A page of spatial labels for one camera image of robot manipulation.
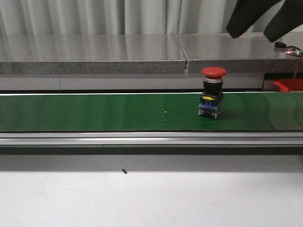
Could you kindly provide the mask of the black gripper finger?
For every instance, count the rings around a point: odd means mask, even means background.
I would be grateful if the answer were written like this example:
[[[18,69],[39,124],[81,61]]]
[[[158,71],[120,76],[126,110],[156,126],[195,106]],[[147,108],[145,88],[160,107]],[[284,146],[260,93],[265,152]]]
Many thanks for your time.
[[[303,24],[303,1],[286,0],[264,30],[264,36],[274,42]]]
[[[280,0],[238,0],[226,26],[232,38],[244,34],[265,12]]]

